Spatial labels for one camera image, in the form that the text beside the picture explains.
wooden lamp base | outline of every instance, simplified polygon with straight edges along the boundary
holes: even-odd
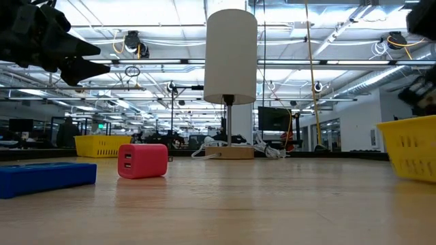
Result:
[[[254,159],[254,149],[253,147],[236,146],[209,146],[206,147],[206,156],[219,153],[219,157],[214,157],[213,159],[226,159],[226,160],[243,160],[243,159]]]

blue block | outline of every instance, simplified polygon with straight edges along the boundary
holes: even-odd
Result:
[[[95,184],[97,165],[88,163],[41,163],[0,166],[0,198]]]

security camera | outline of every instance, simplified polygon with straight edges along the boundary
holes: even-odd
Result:
[[[322,83],[318,81],[315,85],[313,85],[313,90],[315,93],[320,93],[322,91]]]

red power adapter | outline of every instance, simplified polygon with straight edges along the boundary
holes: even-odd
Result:
[[[139,179],[166,174],[168,149],[163,144],[124,144],[118,151],[118,174]]]

computer monitor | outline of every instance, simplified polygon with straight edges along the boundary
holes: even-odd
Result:
[[[9,130],[13,132],[32,132],[33,119],[9,119]]]
[[[284,108],[267,108],[260,106],[259,110],[259,130],[263,131],[292,131],[289,128],[291,120],[289,112]]]

